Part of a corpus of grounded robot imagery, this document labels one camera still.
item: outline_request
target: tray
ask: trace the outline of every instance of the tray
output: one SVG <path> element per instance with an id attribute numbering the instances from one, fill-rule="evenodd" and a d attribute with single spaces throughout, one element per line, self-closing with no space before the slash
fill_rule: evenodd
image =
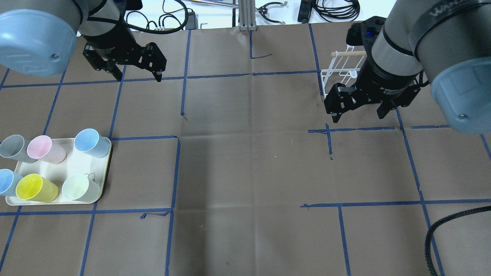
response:
<path id="1" fill-rule="evenodd" d="M 104 188 L 104 183 L 106 181 L 106 174 L 109 166 L 109 159 L 111 157 L 112 144 L 109 141 L 109 153 L 103 158 L 97 158 L 85 154 L 76 150 L 73 146 L 73 141 L 75 138 L 63 138 L 63 139 L 53 139 L 59 145 L 61 145 L 67 153 L 67 157 L 63 162 L 59 164 L 51 164 L 44 161 L 36 161 L 34 163 L 24 163 L 17 162 L 17 166 L 15 167 L 15 172 L 26 176 L 31 173 L 37 173 L 42 177 L 48 179 L 53 182 L 59 188 L 59 195 L 55 200 L 51 202 L 39 202 L 39 201 L 31 201 L 31 200 L 22 200 L 15 196 L 6 196 L 5 201 L 8 205 L 11 206 L 19 206 L 19 205 L 54 205 L 54 204 L 90 204 L 94 203 L 102 195 L 102 191 Z M 90 179 L 95 179 L 95 183 L 101 187 L 101 192 L 92 202 L 80 202 L 69 200 L 65 198 L 61 194 L 61 186 L 63 182 L 71 175 L 76 173 L 86 173 L 90 174 Z"/>

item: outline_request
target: yellow cup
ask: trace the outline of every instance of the yellow cup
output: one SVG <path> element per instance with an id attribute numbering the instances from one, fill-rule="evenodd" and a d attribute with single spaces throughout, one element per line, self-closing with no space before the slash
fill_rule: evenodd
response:
<path id="1" fill-rule="evenodd" d="M 15 189 L 18 198 L 41 202 L 53 201 L 58 193 L 58 186 L 36 173 L 28 174 L 22 178 Z"/>

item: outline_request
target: gray cup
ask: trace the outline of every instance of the gray cup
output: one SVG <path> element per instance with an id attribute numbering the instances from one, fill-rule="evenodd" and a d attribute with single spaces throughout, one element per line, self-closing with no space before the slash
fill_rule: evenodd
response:
<path id="1" fill-rule="evenodd" d="M 0 144 L 0 156 L 20 162 L 34 163 L 36 159 L 27 155 L 28 144 L 29 141 L 20 135 L 9 136 Z"/>

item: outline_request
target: blue tape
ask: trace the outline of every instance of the blue tape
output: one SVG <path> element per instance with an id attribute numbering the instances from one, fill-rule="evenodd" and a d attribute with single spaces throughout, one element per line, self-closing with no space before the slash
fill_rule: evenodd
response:
<path id="1" fill-rule="evenodd" d="M 163 214 L 153 214 L 153 213 L 143 213 L 143 215 L 140 216 L 140 219 L 144 219 L 147 217 L 147 215 L 153 215 L 153 216 L 161 216 L 161 217 L 166 217 L 168 214 L 170 214 L 171 212 L 165 212 Z"/>
<path id="2" fill-rule="evenodd" d="M 331 144 L 331 130 L 329 129 L 329 125 L 326 124 L 326 134 L 327 134 L 327 145 L 329 146 L 329 156 L 332 160 L 332 144 Z"/>
<path id="3" fill-rule="evenodd" d="M 449 125 L 441 126 L 412 126 L 411 129 L 432 129 L 432 128 L 449 128 Z"/>
<path id="4" fill-rule="evenodd" d="M 338 206 L 339 227 L 341 228 L 341 240 L 343 241 L 344 261 L 346 263 L 346 275 L 351 276 L 350 259 L 348 257 L 348 245 L 346 243 L 346 233 L 344 230 L 343 211 Z"/>
<path id="5" fill-rule="evenodd" d="M 209 79 L 209 78 L 228 78 L 228 77 L 242 77 L 252 75 L 252 73 L 244 74 L 227 74 L 227 75 L 207 75 L 207 76 L 191 76 L 188 79 Z"/>
<path id="6" fill-rule="evenodd" d="M 177 194 L 177 178 L 179 175 L 179 160 L 181 157 L 181 142 L 177 139 L 177 150 L 176 150 L 176 164 L 174 167 L 174 188 L 172 191 L 172 208 L 176 207 L 176 194 Z"/>
<path id="7" fill-rule="evenodd" d="M 268 75 L 290 75 L 290 74 L 309 74 L 317 73 L 317 70 L 309 71 L 289 71 L 289 72 L 265 72 L 265 73 L 253 73 L 254 76 L 268 76 Z"/>
<path id="8" fill-rule="evenodd" d="M 121 81 L 119 82 L 118 95 L 116 97 L 116 103 L 114 104 L 114 112 L 112 114 L 111 128 L 109 129 L 109 139 L 112 138 L 112 132 L 114 130 L 114 122 L 116 121 L 116 115 L 118 113 L 119 98 L 121 97 L 121 89 L 123 88 L 124 75 L 126 73 L 126 65 L 123 67 L 123 74 L 121 76 Z"/>
<path id="9" fill-rule="evenodd" d="M 51 116 L 53 115 L 53 111 L 55 110 L 56 101 L 58 99 L 58 95 L 60 94 L 61 84 L 63 83 L 63 79 L 65 78 L 65 74 L 66 74 L 66 69 L 65 69 L 65 71 L 63 71 L 63 74 L 61 75 L 60 82 L 58 83 L 58 89 L 56 90 L 55 99 L 53 99 L 53 104 L 51 105 L 50 114 L 48 115 L 48 120 L 46 120 L 46 125 L 44 127 L 43 135 L 46 135 L 46 132 L 48 131 L 48 126 L 50 125 Z"/>
<path id="10" fill-rule="evenodd" d="M 58 86 L 58 85 L 59 83 L 17 84 L 17 85 L 5 85 L 3 88 L 40 87 L 40 86 Z"/>
<path id="11" fill-rule="evenodd" d="M 174 212 L 170 213 L 169 232 L 167 234 L 167 252 L 165 254 L 165 276 L 169 276 L 170 245 L 172 243 L 172 229 L 174 227 Z"/>
<path id="12" fill-rule="evenodd" d="M 63 85 L 98 84 L 98 83 L 118 83 L 118 81 L 109 80 L 109 81 L 93 81 L 93 82 L 74 82 L 74 83 L 63 83 Z"/>
<path id="13" fill-rule="evenodd" d="M 15 216 L 17 212 L 2 212 L 0 213 L 0 217 L 2 216 Z"/>
<path id="14" fill-rule="evenodd" d="M 111 141 L 128 141 L 128 140 L 154 140 L 154 139 L 179 139 L 177 136 L 142 136 L 142 137 L 119 137 L 111 138 Z"/>
<path id="15" fill-rule="evenodd" d="M 10 69 L 9 68 L 7 68 L 7 71 L 5 72 L 5 75 L 3 76 L 3 79 L 1 80 L 0 90 L 2 89 L 3 85 L 5 84 L 5 80 L 7 79 L 8 72 L 10 72 Z"/>
<path id="16" fill-rule="evenodd" d="M 461 203 L 489 203 L 491 198 L 479 199 L 443 199 L 443 200 L 413 200 L 413 201 L 379 201 L 379 202 L 346 202 L 346 203 L 316 203 L 304 204 L 300 208 L 328 208 L 328 207 L 362 207 L 362 206 L 397 206 L 418 204 L 461 204 Z"/>
<path id="17" fill-rule="evenodd" d="M 170 81 L 170 80 L 183 80 L 184 77 L 162 77 L 162 81 Z M 154 81 L 155 78 L 145 78 L 145 79 L 129 79 L 129 80 L 124 80 L 125 83 L 128 82 L 148 82 L 148 81 Z"/>
<path id="18" fill-rule="evenodd" d="M 331 132 L 336 131 L 353 131 L 353 130 L 361 130 L 361 131 L 373 131 L 373 130 L 395 130 L 394 127 L 373 127 L 373 128 L 335 128 L 331 129 Z"/>
<path id="19" fill-rule="evenodd" d="M 8 247 L 10 246 L 10 242 L 12 241 L 12 236 L 14 235 L 15 226 L 17 225 L 17 220 L 19 219 L 19 213 L 21 211 L 22 206 L 17 208 L 17 214 L 14 218 L 14 222 L 12 223 L 12 227 L 10 228 L 10 233 L 8 234 L 7 242 L 5 243 L 5 248 L 3 249 L 3 254 L 0 260 L 0 272 L 3 267 L 3 263 L 5 262 L 5 258 L 7 257 Z"/>
<path id="20" fill-rule="evenodd" d="M 416 187 L 418 189 L 419 198 L 421 201 L 421 207 L 423 208 L 423 213 L 425 216 L 426 224 L 427 224 L 428 228 L 430 228 L 431 227 L 430 217 L 428 216 L 428 210 L 426 209 L 426 204 L 425 204 L 425 199 L 423 197 L 423 192 L 420 190 L 419 177 L 418 177 L 418 173 L 416 172 L 416 166 L 414 165 L 414 159 L 412 158 L 411 148 L 409 147 L 408 136 L 406 135 L 406 131 L 404 130 L 404 125 L 402 123 L 401 113 L 399 112 L 399 109 L 396 109 L 396 112 L 397 112 L 397 119 L 399 120 L 399 125 L 401 128 L 401 132 L 404 136 L 404 144 L 406 145 L 406 151 L 408 152 L 409 163 L 411 164 L 411 169 L 412 169 L 412 173 L 414 176 L 414 181 L 416 182 Z M 432 239 L 432 244 L 433 244 L 433 250 L 435 252 L 436 263 L 438 264 L 438 268 L 440 270 L 440 275 L 445 276 L 445 272 L 443 271 L 443 266 L 442 266 L 441 260 L 440 260 L 440 254 L 438 253 L 438 248 L 436 246 L 436 242 L 434 239 Z"/>
<path id="21" fill-rule="evenodd" d="M 346 202 L 346 203 L 317 203 L 304 204 L 301 208 L 325 208 L 325 207 L 361 207 L 361 206 L 398 206 L 417 205 L 421 201 L 379 201 L 379 202 Z"/>
<path id="22" fill-rule="evenodd" d="M 33 215 L 81 215 L 92 214 L 90 210 L 78 210 L 78 211 L 30 211 L 20 212 L 20 216 L 33 216 Z"/>
<path id="23" fill-rule="evenodd" d="M 80 267 L 80 276 L 83 276 L 85 271 L 85 264 L 87 262 L 87 254 L 89 252 L 90 238 L 92 237 L 92 228 L 94 226 L 95 211 L 97 210 L 97 201 L 92 208 L 92 216 L 90 217 L 89 231 L 87 233 L 87 240 L 85 241 L 85 249 L 83 250 L 82 266 Z"/>
<path id="24" fill-rule="evenodd" d="M 483 141 L 484 148 L 486 149 L 486 152 L 488 153 L 488 157 L 491 160 L 491 150 L 490 150 L 490 147 L 488 145 L 488 142 L 486 141 L 486 138 L 482 134 L 481 134 L 481 140 Z"/>
<path id="25" fill-rule="evenodd" d="M 128 213 L 154 213 L 154 212 L 172 212 L 172 208 L 147 208 L 147 209 L 112 209 L 96 210 L 96 214 L 128 214 Z"/>
<path id="26" fill-rule="evenodd" d="M 310 31 L 310 40 L 312 40 L 312 48 L 314 49 L 315 68 L 317 69 L 317 82 L 319 83 L 319 91 L 320 91 L 321 95 L 323 95 L 321 70 L 320 70 L 320 66 L 319 66 L 319 57 L 317 56 L 317 47 L 315 46 L 314 31 L 312 30 L 312 25 L 310 23 L 308 24 L 308 28 Z"/>
<path id="27" fill-rule="evenodd" d="M 425 204 L 488 203 L 488 202 L 491 202 L 491 198 L 425 200 Z"/>
<path id="28" fill-rule="evenodd" d="M 191 47 L 191 30 L 188 33 L 188 45 L 186 46 L 186 63 L 184 64 L 183 93 L 181 98 L 181 116 L 184 116 L 184 102 L 186 100 L 186 84 L 188 78 L 189 48 Z"/>
<path id="29" fill-rule="evenodd" d="M 252 57 L 252 31 L 250 30 L 249 31 L 249 57 L 250 57 L 250 59 L 263 58 L 263 57 L 267 57 L 270 55 L 272 55 L 272 54 L 267 54 L 267 55 L 258 56 L 258 57 Z"/>
<path id="30" fill-rule="evenodd" d="M 322 133 L 322 134 L 327 134 L 327 130 L 325 130 L 325 129 L 311 129 L 308 132 L 309 133 Z"/>

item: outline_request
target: cable bundle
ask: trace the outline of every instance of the cable bundle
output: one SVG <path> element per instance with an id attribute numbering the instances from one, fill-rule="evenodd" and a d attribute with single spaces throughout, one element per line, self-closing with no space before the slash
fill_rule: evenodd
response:
<path id="1" fill-rule="evenodd" d="M 184 26 L 186 26 L 186 23 L 188 22 L 188 18 L 189 18 L 188 9 L 192 11 L 192 9 L 187 8 L 186 5 L 184 5 L 184 3 L 181 0 L 175 0 L 175 1 L 178 2 L 183 8 L 182 9 L 175 10 L 175 11 L 172 11 L 172 12 L 169 12 L 169 13 L 166 12 L 166 11 L 164 11 L 164 2 L 165 2 L 165 0 L 162 2 L 162 11 L 164 12 L 164 14 L 159 17 L 159 26 L 162 25 L 162 27 L 163 27 L 164 20 L 166 18 L 168 18 L 168 17 L 171 17 L 171 18 L 177 20 L 177 22 L 179 22 L 179 24 L 180 24 L 177 28 L 173 28 L 173 29 L 169 29 L 169 30 L 151 30 L 150 29 L 150 23 L 155 24 L 155 27 L 157 27 L 157 24 L 153 20 L 152 21 L 149 21 L 148 18 L 143 13 L 141 13 L 139 11 L 131 11 L 131 12 L 129 12 L 126 15 L 126 22 L 119 21 L 119 20 L 113 20 L 113 19 L 109 19 L 109 18 L 100 18 L 100 17 L 92 17 L 92 16 L 89 16 L 89 18 L 87 18 L 87 21 L 97 21 L 97 22 L 111 23 L 111 24 L 116 24 L 116 25 L 127 27 L 127 28 L 139 30 L 139 31 L 142 31 L 142 32 L 152 33 L 152 34 L 169 34 L 169 33 L 174 33 L 174 32 L 177 32 L 177 31 L 180 31 L 180 30 L 184 29 Z M 175 12 L 178 12 L 178 11 L 181 11 L 181 10 L 184 10 L 184 21 L 182 23 L 172 14 L 172 13 L 175 13 Z M 146 25 L 145 28 L 141 28 L 141 27 L 138 27 L 138 26 L 131 25 L 131 24 L 128 24 L 127 23 L 127 21 L 128 21 L 128 15 L 131 14 L 131 13 L 133 13 L 133 12 L 139 13 L 142 16 L 144 16 L 144 18 L 147 20 L 147 25 Z"/>
<path id="2" fill-rule="evenodd" d="M 319 5 L 319 1 L 314 4 L 314 9 L 327 22 L 333 22 L 330 19 L 337 20 L 355 20 L 360 15 L 360 3 L 358 0 L 344 0 L 351 4 L 342 7 L 326 7 L 326 0 L 322 0 L 322 5 Z"/>

